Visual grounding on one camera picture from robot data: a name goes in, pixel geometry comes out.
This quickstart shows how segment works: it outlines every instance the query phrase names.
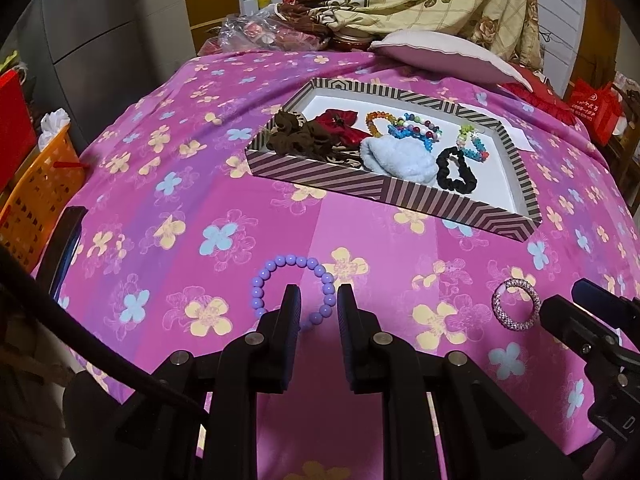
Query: purple bead bracelet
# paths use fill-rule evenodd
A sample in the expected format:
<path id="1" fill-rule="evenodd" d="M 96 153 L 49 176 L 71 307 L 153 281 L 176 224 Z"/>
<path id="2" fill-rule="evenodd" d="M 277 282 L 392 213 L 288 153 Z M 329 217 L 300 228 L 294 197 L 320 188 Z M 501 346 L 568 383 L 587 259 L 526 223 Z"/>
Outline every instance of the purple bead bracelet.
<path id="1" fill-rule="evenodd" d="M 270 277 L 271 273 L 275 272 L 279 267 L 284 266 L 298 266 L 301 269 L 305 267 L 312 270 L 314 274 L 322 281 L 322 293 L 324 294 L 324 301 L 322 306 L 317 312 L 309 314 L 307 320 L 300 322 L 300 330 L 305 332 L 310 330 L 314 325 L 319 325 L 325 317 L 331 316 L 333 313 L 332 307 L 337 303 L 335 297 L 334 276 L 330 272 L 326 272 L 324 266 L 322 266 L 315 258 L 305 258 L 304 256 L 296 256 L 295 254 L 287 254 L 287 256 L 276 256 L 273 260 L 269 260 L 264 264 L 264 268 L 258 272 L 258 275 L 251 280 L 251 308 L 255 310 L 255 317 L 260 319 L 262 314 L 267 312 L 264 307 L 264 282 Z"/>

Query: orange plastic basket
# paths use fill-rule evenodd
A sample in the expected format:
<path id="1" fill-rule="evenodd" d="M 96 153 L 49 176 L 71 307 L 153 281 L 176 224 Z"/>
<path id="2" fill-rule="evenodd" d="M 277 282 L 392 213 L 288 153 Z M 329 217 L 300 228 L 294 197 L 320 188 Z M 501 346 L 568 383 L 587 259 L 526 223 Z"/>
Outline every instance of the orange plastic basket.
<path id="1" fill-rule="evenodd" d="M 0 212 L 0 243 L 31 272 L 58 217 L 84 184 L 84 169 L 65 126 L 37 156 Z"/>

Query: lavender beaded bracelet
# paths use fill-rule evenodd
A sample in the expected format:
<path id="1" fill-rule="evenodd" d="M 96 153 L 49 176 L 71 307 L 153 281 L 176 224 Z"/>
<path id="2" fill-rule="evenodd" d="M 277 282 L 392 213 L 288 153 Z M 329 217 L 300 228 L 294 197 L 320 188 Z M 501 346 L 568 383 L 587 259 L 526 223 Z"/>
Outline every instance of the lavender beaded bracelet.
<path id="1" fill-rule="evenodd" d="M 330 272 L 326 272 L 324 266 L 320 265 L 315 258 L 305 258 L 304 256 L 296 256 L 295 254 L 288 254 L 287 256 L 276 256 L 273 260 L 269 260 L 264 264 L 264 268 L 258 272 L 258 275 L 251 280 L 251 307 L 255 310 L 255 317 L 260 319 L 262 314 L 267 310 L 264 307 L 264 282 L 270 277 L 271 273 L 275 272 L 279 267 L 297 265 L 300 268 L 310 269 L 314 274 L 322 281 L 322 293 L 324 294 L 324 301 L 318 312 L 312 312 L 309 314 L 307 320 L 300 322 L 300 330 L 306 331 L 313 328 L 314 325 L 319 325 L 325 317 L 331 316 L 333 313 L 332 307 L 337 303 L 335 297 L 334 276 Z"/>
<path id="2" fill-rule="evenodd" d="M 521 288 L 531 298 L 533 302 L 533 311 L 529 319 L 527 319 L 524 323 L 519 323 L 511 319 L 508 314 L 502 309 L 502 305 L 500 304 L 500 297 L 505 293 L 508 287 L 514 286 L 516 288 Z M 516 332 L 521 332 L 523 330 L 528 330 L 533 326 L 533 324 L 538 320 L 540 316 L 540 297 L 536 292 L 536 289 L 526 280 L 520 280 L 518 278 L 510 278 L 502 283 L 498 288 L 495 289 L 494 295 L 491 298 L 491 306 L 494 308 L 495 317 L 497 317 L 500 324 L 508 328 L 509 330 L 515 330 Z"/>

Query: beige quilt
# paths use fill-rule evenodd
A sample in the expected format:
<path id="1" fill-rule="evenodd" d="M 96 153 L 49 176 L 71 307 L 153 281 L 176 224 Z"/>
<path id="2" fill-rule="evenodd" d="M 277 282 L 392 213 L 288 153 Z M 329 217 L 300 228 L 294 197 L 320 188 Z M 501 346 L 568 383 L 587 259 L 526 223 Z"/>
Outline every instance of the beige quilt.
<path id="1" fill-rule="evenodd" d="M 371 34 L 401 28 L 461 36 L 505 60 L 542 67 L 538 0 L 297 0 L 332 30 L 353 27 Z"/>

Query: floral blanket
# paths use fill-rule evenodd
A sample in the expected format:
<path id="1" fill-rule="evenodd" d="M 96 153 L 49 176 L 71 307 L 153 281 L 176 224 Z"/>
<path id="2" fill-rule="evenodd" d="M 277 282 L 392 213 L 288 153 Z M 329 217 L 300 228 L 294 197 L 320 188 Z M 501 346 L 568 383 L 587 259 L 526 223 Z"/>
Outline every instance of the floral blanket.
<path id="1" fill-rule="evenodd" d="M 543 223 L 524 243 L 352 196 L 251 176 L 244 146 L 315 76 L 388 84 L 488 110 L 526 131 L 521 152 Z M 60 305 L 145 370 L 171 352 L 205 354 L 256 326 L 250 280 L 276 254 L 317 258 L 351 283 L 361 308 L 418 350 L 466 352 L 565 452 L 588 442 L 593 391 L 583 362 L 539 325 L 517 333 L 490 309 L 510 277 L 540 296 L 570 297 L 586 277 L 640 294 L 637 235 L 585 133 L 526 103 L 436 80 L 366 52 L 249 53 L 187 62 L 131 105 L 83 154 L 92 165 L 72 204 L 89 213 Z M 287 283 L 303 316 L 322 293 L 311 272 L 287 267 L 265 286 L 277 308 Z M 515 319 L 526 294 L 503 295 Z M 125 387 L 79 357 L 112 396 Z M 260 396 L 258 468 L 268 480 L 382 478 L 379 396 L 354 396 L 335 316 L 300 335 L 290 389 Z"/>
<path id="2" fill-rule="evenodd" d="M 403 28 L 458 35 L 505 60 L 542 67 L 538 0 L 296 0 L 319 23 L 388 34 Z M 282 6 L 291 21 L 299 7 Z"/>

